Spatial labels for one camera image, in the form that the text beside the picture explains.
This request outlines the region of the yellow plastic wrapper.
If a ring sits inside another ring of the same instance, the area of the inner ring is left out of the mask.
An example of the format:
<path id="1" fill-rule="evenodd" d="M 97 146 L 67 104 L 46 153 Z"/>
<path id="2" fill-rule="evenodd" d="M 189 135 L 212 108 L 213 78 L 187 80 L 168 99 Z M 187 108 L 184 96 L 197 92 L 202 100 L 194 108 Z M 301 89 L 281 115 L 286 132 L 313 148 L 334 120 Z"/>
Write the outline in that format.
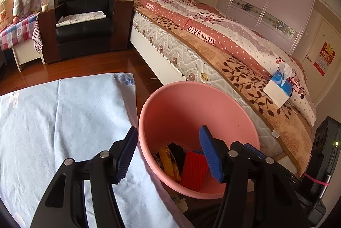
<path id="1" fill-rule="evenodd" d="M 171 150 L 168 146 L 164 146 L 159 150 L 159 158 L 162 162 L 163 171 L 174 181 L 180 182 L 180 172 L 178 165 Z"/>

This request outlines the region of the pink plastic trash bin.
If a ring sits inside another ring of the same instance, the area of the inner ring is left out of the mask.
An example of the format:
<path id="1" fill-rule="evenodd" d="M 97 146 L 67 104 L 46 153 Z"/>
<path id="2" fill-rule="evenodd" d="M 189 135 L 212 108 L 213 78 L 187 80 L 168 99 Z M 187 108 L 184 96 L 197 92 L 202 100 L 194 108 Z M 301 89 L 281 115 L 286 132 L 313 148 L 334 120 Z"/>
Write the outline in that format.
<path id="1" fill-rule="evenodd" d="M 234 141 L 260 148 L 260 139 L 251 118 L 232 97 L 199 82 L 178 81 L 153 92 L 139 117 L 139 144 L 153 173 L 168 187 L 195 199 L 219 199 L 225 186 L 206 174 L 200 190 L 190 190 L 167 176 L 153 156 L 169 143 L 185 150 L 201 149 L 199 130 L 207 126 L 227 146 Z"/>

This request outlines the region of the drink cup with straw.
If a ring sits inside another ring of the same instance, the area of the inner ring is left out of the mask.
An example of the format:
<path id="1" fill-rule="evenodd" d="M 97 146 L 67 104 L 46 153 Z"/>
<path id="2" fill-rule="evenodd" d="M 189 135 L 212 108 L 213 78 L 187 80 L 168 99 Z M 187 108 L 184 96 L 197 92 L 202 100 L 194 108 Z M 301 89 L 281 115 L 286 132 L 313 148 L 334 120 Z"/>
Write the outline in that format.
<path id="1" fill-rule="evenodd" d="M 41 1 L 41 11 L 46 12 L 49 9 L 49 0 L 40 0 Z"/>

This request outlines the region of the brown paper shopping bag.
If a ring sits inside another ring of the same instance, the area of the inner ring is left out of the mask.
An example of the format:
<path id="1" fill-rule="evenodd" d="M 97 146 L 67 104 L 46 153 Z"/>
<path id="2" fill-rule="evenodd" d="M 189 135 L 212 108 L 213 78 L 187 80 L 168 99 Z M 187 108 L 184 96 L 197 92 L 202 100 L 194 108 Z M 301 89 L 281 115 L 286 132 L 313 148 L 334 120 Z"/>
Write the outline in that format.
<path id="1" fill-rule="evenodd" d="M 0 28 L 4 29 L 12 24 L 14 0 L 1 0 L 1 23 Z"/>

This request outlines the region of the bed with patterned bedding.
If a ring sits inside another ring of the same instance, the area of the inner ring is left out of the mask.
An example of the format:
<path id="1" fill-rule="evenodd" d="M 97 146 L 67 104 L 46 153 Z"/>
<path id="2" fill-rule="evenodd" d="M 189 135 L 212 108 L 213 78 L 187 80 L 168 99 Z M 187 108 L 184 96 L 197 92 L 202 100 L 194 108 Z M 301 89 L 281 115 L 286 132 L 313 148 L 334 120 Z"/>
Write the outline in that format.
<path id="1" fill-rule="evenodd" d="M 160 82 L 200 82 L 228 94 L 256 126 L 261 151 L 301 176 L 311 158 L 316 110 L 293 57 L 218 11 L 217 0 L 133 2 L 131 43 Z M 292 68 L 292 93 L 277 107 L 263 89 L 281 62 Z"/>

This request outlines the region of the light blue floral tablecloth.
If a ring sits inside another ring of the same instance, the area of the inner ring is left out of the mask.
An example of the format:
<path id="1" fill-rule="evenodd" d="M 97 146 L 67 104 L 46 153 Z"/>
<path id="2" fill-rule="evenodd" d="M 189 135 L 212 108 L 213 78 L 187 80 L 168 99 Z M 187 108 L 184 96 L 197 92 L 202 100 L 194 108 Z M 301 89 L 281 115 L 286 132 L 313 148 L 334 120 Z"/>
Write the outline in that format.
<path id="1" fill-rule="evenodd" d="M 60 79 L 1 96 L 1 200 L 29 227 L 60 165 L 93 158 L 137 126 L 130 73 Z M 190 227 L 140 150 L 113 188 L 126 227 Z"/>

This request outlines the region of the black foam net sleeve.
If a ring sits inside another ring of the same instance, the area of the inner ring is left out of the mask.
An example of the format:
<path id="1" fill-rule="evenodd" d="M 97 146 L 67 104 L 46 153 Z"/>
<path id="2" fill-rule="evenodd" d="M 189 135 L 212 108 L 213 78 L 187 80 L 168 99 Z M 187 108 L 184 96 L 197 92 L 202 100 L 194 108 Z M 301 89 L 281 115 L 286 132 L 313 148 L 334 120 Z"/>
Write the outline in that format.
<path id="1" fill-rule="evenodd" d="M 181 173 L 183 170 L 184 161 L 186 158 L 185 150 L 181 146 L 179 146 L 175 143 L 168 144 L 168 148 L 170 149 L 170 151 L 171 151 L 171 153 L 172 153 L 172 155 L 176 161 L 176 164 L 178 166 L 178 170 Z"/>

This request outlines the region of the dark wood nightstand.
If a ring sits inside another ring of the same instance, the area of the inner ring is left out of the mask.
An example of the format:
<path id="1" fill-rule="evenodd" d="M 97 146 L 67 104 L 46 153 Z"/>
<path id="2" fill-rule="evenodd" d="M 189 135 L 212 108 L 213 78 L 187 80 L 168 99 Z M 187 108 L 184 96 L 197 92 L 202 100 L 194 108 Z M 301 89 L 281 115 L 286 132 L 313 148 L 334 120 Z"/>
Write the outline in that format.
<path id="1" fill-rule="evenodd" d="M 113 33 L 110 38 L 111 51 L 123 51 L 128 47 L 133 17 L 132 0 L 110 0 L 113 5 Z"/>

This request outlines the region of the dark wood side cabinet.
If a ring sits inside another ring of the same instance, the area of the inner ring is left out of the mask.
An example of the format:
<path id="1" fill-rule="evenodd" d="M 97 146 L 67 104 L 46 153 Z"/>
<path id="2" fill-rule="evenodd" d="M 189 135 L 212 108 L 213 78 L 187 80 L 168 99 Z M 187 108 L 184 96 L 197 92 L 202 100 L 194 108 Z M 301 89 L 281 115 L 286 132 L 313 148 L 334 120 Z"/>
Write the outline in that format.
<path id="1" fill-rule="evenodd" d="M 55 9 L 39 13 L 38 25 L 43 45 L 42 52 L 47 64 L 61 61 L 55 24 Z"/>

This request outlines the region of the red foam net sleeve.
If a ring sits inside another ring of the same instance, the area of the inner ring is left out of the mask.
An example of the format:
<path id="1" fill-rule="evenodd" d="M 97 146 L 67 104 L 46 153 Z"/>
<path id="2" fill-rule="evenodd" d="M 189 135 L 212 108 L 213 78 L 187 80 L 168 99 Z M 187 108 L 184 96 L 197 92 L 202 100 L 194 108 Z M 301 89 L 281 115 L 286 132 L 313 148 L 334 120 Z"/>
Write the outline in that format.
<path id="1" fill-rule="evenodd" d="M 193 191 L 199 191 L 203 187 L 208 171 L 209 166 L 203 154 L 186 151 L 180 185 Z"/>

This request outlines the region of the plaid cloth covered desk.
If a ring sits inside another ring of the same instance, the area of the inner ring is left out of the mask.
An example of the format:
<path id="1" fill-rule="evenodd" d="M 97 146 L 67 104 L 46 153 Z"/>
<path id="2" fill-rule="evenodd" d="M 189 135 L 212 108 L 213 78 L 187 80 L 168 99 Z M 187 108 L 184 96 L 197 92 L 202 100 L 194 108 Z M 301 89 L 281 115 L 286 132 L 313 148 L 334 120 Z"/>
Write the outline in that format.
<path id="1" fill-rule="evenodd" d="M 31 14 L 1 31 L 1 51 L 11 49 L 19 72 L 21 65 L 35 59 L 45 64 L 38 16 L 39 13 Z"/>

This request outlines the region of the red wall calendar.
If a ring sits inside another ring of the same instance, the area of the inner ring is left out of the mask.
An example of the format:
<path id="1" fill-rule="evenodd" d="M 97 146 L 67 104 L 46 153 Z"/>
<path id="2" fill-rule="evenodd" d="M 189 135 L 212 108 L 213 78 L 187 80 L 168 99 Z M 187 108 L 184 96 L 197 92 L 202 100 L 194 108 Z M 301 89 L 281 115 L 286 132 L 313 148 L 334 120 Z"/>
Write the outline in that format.
<path id="1" fill-rule="evenodd" d="M 320 75 L 324 76 L 330 67 L 336 53 L 327 42 L 324 42 L 313 66 L 317 69 Z"/>

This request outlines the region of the white seat cushion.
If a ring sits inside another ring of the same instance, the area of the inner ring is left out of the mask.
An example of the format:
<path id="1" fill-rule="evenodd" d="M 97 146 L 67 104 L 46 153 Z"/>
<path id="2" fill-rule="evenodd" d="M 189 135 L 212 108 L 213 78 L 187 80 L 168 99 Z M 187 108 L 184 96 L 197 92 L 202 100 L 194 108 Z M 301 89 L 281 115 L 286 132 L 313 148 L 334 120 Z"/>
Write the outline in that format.
<path id="1" fill-rule="evenodd" d="M 83 22 L 93 21 L 93 20 L 101 20 L 105 18 L 106 18 L 106 15 L 103 13 L 103 11 L 72 14 L 69 16 L 61 17 L 56 23 L 55 27 L 59 28 L 59 27 L 67 26 L 67 25 L 73 25 L 73 24 L 83 23 Z"/>

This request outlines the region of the blue white tissue pack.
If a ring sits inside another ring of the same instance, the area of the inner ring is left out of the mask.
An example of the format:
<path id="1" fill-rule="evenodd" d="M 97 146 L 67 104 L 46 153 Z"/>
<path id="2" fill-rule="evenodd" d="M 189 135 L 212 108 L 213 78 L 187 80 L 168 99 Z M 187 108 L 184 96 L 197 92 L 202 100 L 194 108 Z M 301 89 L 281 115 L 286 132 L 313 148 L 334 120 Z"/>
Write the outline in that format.
<path id="1" fill-rule="evenodd" d="M 292 68 L 284 62 L 279 64 L 279 69 L 269 80 L 263 91 L 276 104 L 282 107 L 289 100 L 292 93 L 292 83 L 290 81 Z"/>

